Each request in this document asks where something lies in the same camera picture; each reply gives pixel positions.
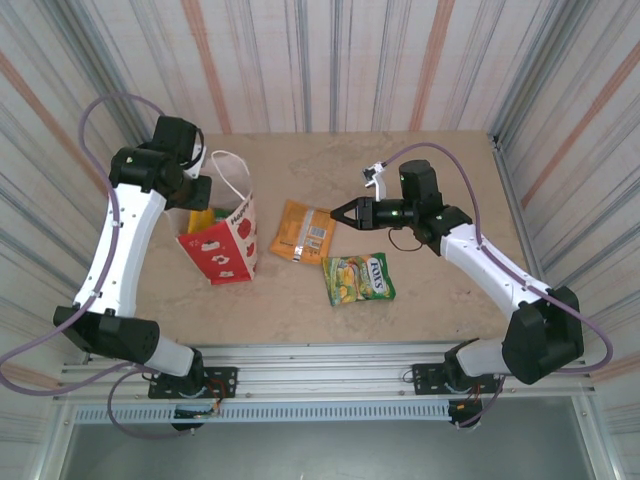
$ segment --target table surface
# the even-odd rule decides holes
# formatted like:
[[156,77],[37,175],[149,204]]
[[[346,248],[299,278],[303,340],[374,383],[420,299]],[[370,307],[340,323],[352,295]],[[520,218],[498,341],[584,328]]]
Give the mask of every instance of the table surface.
[[[166,337],[192,345],[437,341],[502,335],[507,321],[480,287],[427,247],[411,253],[397,251],[385,230],[359,232],[339,224],[330,255],[385,252],[397,291],[393,301],[331,307],[321,266],[289,262],[269,251],[286,199],[331,209],[355,197],[373,195],[362,184],[362,168],[419,141],[439,143],[458,156],[480,203],[483,233],[524,266],[491,148],[482,132],[209,136],[210,149],[242,156],[253,177],[259,225],[256,278],[211,286],[182,251],[163,215],[144,261],[136,316],[158,321]],[[460,174],[433,149],[406,154],[387,169],[387,197],[400,197],[397,168],[416,158],[426,158],[434,166],[444,201],[473,216]],[[407,229],[395,234],[400,246],[415,245]]]

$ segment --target wire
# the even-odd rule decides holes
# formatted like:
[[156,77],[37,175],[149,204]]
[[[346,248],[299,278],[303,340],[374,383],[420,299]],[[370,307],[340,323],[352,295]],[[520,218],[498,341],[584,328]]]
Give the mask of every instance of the wire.
[[211,392],[211,395],[213,395],[213,398],[215,400],[215,402],[214,402],[215,409],[217,411],[220,410],[220,403],[222,403],[222,398],[218,397],[218,394],[216,393],[216,391],[213,388],[213,384],[207,382],[207,388],[209,389],[209,391]]
[[478,398],[478,394],[480,393],[480,385],[479,385],[479,384],[475,384],[475,385],[473,386],[473,388],[471,389],[471,393],[469,393],[469,395],[467,396],[467,398],[465,398],[465,399],[462,401],[462,403],[463,403],[463,404],[464,404],[464,403],[467,403],[467,402],[471,399],[471,397],[473,397],[473,394],[474,394],[474,393],[476,394],[476,399],[477,399],[477,398]]
[[382,162],[383,167],[388,166],[390,163],[394,162],[395,160],[400,158],[405,153],[410,152],[411,150],[414,150],[414,149],[420,148],[420,147],[431,147],[431,148],[435,148],[436,150],[439,150],[440,152],[444,153],[455,164],[455,166],[457,167],[458,171],[460,172],[460,175],[462,176],[462,179],[464,180],[464,183],[467,186],[467,190],[469,191],[469,196],[471,197],[471,203],[473,204],[473,213],[474,213],[474,215],[476,217],[476,222],[475,222],[476,241],[478,242],[478,246],[480,247],[482,252],[493,263],[495,263],[503,272],[505,272],[507,275],[509,275],[513,280],[515,280],[523,288],[526,288],[527,290],[529,290],[530,292],[533,292],[534,294],[536,294],[540,298],[546,300],[550,304],[558,307],[559,309],[565,311],[566,313],[568,313],[572,317],[578,319],[580,322],[582,322],[583,324],[587,325],[591,330],[593,330],[602,339],[602,341],[604,342],[607,351],[605,353],[604,358],[602,360],[600,360],[599,362],[596,362],[593,365],[587,365],[585,367],[561,368],[561,369],[558,370],[558,372],[560,372],[560,373],[568,373],[568,374],[590,373],[590,372],[593,372],[595,370],[599,370],[602,367],[604,367],[605,365],[607,365],[611,361],[611,359],[613,358],[613,343],[611,342],[611,340],[609,339],[607,334],[604,332],[604,330],[602,330],[598,325],[593,323],[585,315],[583,315],[580,312],[578,312],[577,310],[571,308],[569,305],[566,305],[563,302],[561,302],[560,300],[557,300],[557,299],[553,298],[552,296],[550,296],[546,292],[543,292],[543,291],[539,290],[538,288],[534,287],[533,285],[528,285],[526,280],[524,280],[523,278],[520,278],[520,276],[517,273],[515,273],[508,266],[506,266],[504,263],[502,263],[487,248],[486,245],[483,245],[482,229],[481,229],[481,222],[480,222],[480,207],[478,206],[478,199],[476,198],[476,194],[475,194],[475,192],[473,190],[473,187],[471,186],[471,181],[469,180],[469,177],[468,177],[467,173],[464,171],[464,168],[462,167],[462,164],[460,163],[460,161],[457,159],[457,157],[453,153],[451,153],[449,150],[447,150],[443,146],[438,145],[437,143],[432,143],[432,142],[414,143],[412,145],[409,145],[409,146],[403,148],[402,150],[400,150],[396,154],[392,155],[385,162]]
[[404,372],[404,375],[402,375],[402,381],[404,383],[413,383],[413,378],[411,380],[407,380],[407,374],[411,373],[413,370],[407,370],[406,372]]
[[[107,196],[109,197],[109,201],[110,201],[110,205],[109,205],[109,210],[111,210],[113,212],[113,229],[112,229],[112,233],[111,233],[111,241],[109,243],[109,251],[107,253],[107,258],[105,260],[104,263],[104,267],[102,267],[102,270],[100,271],[100,275],[98,276],[98,279],[96,281],[95,287],[94,287],[94,291],[95,292],[99,292],[100,289],[102,288],[102,285],[105,282],[105,279],[107,278],[107,275],[109,273],[109,269],[111,268],[111,264],[113,263],[113,257],[115,256],[115,252],[116,252],[116,246],[118,244],[118,236],[119,236],[119,226],[120,226],[120,208],[119,208],[119,204],[118,204],[118,198],[116,196],[116,192],[113,189],[113,187],[111,186],[111,181],[109,180],[109,177],[107,176],[107,173],[104,171],[104,169],[102,168],[102,165],[100,164],[100,162],[98,161],[98,159],[96,158],[96,156],[91,152],[91,150],[89,150],[89,148],[87,147],[87,144],[85,142],[85,138],[84,138],[84,133],[85,133],[85,129],[86,129],[86,124],[89,118],[89,114],[93,111],[94,108],[96,108],[100,103],[104,102],[105,100],[111,99],[111,98],[129,98],[132,100],[137,100],[139,102],[144,103],[145,105],[151,107],[152,109],[154,109],[155,111],[157,111],[158,113],[160,113],[160,115],[164,115],[164,113],[162,112],[162,110],[160,110],[159,107],[157,107],[156,105],[154,105],[153,103],[151,103],[149,100],[146,100],[145,98],[142,98],[138,95],[133,95],[130,93],[126,93],[126,92],[115,92],[115,93],[110,93],[107,95],[102,95],[101,97],[95,99],[93,102],[91,102],[89,104],[89,106],[84,110],[84,112],[82,113],[81,117],[80,117],[80,121],[78,123],[78,142],[80,144],[80,149],[84,152],[84,154],[86,155],[87,159],[89,160],[89,162],[91,162],[91,164],[93,165],[93,167],[96,169],[96,172],[98,173],[98,176],[100,177],[100,180],[102,181],[102,183],[104,184],[106,190],[107,190]],[[107,369],[101,373],[98,373],[97,375],[94,375],[93,377],[90,377],[86,380],[83,380],[82,382],[76,383],[74,385],[69,385],[67,387],[64,388],[59,388],[59,389],[55,389],[55,390],[32,390],[29,388],[24,388],[21,387],[20,385],[16,385],[15,383],[13,383],[11,380],[9,380],[3,373],[2,373],[2,365],[12,359],[13,357],[20,355],[21,353],[24,353],[28,350],[31,350],[34,347],[37,347],[38,345],[43,344],[44,342],[46,342],[47,340],[50,340],[51,338],[55,337],[56,335],[58,335],[59,333],[63,332],[64,330],[66,330],[67,328],[69,328],[71,325],[73,325],[75,322],[77,322],[88,310],[89,308],[91,308],[91,305],[93,305],[93,302],[95,301],[96,297],[95,296],[90,296],[87,301],[84,303],[84,305],[82,305],[78,311],[76,311],[73,315],[71,315],[71,317],[69,317],[66,321],[64,321],[62,324],[58,325],[56,328],[54,328],[53,330],[51,330],[50,332],[46,333],[45,335],[43,335],[42,337],[39,338],[35,338],[33,340],[31,340],[30,342],[25,343],[24,345],[21,345],[17,348],[14,348],[13,350],[5,353],[4,355],[0,356],[0,383],[2,385],[4,385],[5,387],[7,387],[9,390],[12,390],[14,392],[17,393],[21,393],[23,395],[31,395],[31,396],[36,396],[36,397],[47,397],[47,396],[56,396],[56,395],[64,395],[65,393],[69,393],[72,392],[73,390],[76,390],[78,388],[84,387],[85,385],[104,377],[105,375],[108,375],[109,373],[112,373],[114,371],[117,371],[121,368],[123,368],[124,366],[129,366],[131,365],[130,363],[126,363],[126,364],[118,364],[114,367],[111,367],[110,369]]]
[[424,244],[421,243],[420,245],[418,245],[416,248],[400,248],[398,245],[396,245],[396,242],[393,241],[393,238],[391,238],[391,232],[393,230],[402,230],[401,228],[390,228],[389,231],[387,232],[387,236],[389,237],[389,242],[391,242],[391,245],[393,245],[396,250],[400,250],[401,252],[417,252],[418,250],[420,250]]
[[220,393],[222,394],[222,398],[220,399],[220,401],[222,401],[225,398],[227,398],[227,388],[225,387],[224,382],[222,380],[220,380],[218,378],[210,378],[209,382],[218,384],[218,386],[220,388]]
[[506,378],[507,377],[503,376],[500,379],[500,383],[498,384],[498,388],[496,390],[496,393],[493,394],[493,397],[491,397],[491,400],[489,400],[489,402],[484,406],[484,408],[482,410],[480,410],[478,413],[476,413],[469,420],[465,420],[464,422],[460,422],[460,423],[456,422],[456,426],[458,428],[462,428],[462,427],[466,427],[467,425],[471,425],[476,420],[479,420],[480,417],[482,417],[485,413],[487,413],[491,409],[491,407],[493,407],[493,404],[496,403],[496,400],[498,399],[498,396],[502,393],[502,389],[504,388],[504,381],[506,380]]
[[120,385],[125,379],[129,378],[132,375],[137,375],[139,373],[145,373],[145,372],[155,373],[155,371],[151,369],[136,368],[131,372],[125,373],[113,384],[113,386],[111,387],[111,390],[109,391],[109,396],[107,397],[107,415],[109,416],[109,420],[111,420],[111,423],[113,423],[113,425],[118,430],[120,430],[123,433],[126,433],[130,437],[140,438],[142,440],[164,440],[167,438],[181,437],[183,435],[187,435],[191,433],[192,430],[184,430],[181,432],[171,432],[171,433],[161,433],[161,434],[143,433],[143,432],[138,432],[136,430],[132,430],[130,428],[125,427],[121,423],[118,423],[118,420],[116,420],[116,417],[113,414],[113,395],[116,393],[116,389],[118,388],[118,385]]

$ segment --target orange snack packet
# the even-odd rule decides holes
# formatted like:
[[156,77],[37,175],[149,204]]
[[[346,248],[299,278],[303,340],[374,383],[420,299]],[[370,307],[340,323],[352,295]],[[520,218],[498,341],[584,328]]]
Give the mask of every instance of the orange snack packet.
[[287,260],[320,265],[329,255],[335,229],[329,210],[287,200],[270,250]]

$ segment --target candy bag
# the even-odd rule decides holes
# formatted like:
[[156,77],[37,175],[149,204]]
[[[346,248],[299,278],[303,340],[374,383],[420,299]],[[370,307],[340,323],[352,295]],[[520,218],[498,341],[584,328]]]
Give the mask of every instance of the candy bag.
[[333,306],[396,296],[384,253],[323,258],[322,267]]
[[329,210],[287,200],[270,250],[287,260],[320,265],[329,254],[335,229]]

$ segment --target fox's candy packet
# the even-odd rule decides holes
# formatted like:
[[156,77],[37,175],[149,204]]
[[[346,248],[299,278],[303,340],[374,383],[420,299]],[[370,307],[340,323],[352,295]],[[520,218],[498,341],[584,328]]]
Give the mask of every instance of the fox's candy packet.
[[331,305],[396,296],[384,253],[323,258],[322,267]]

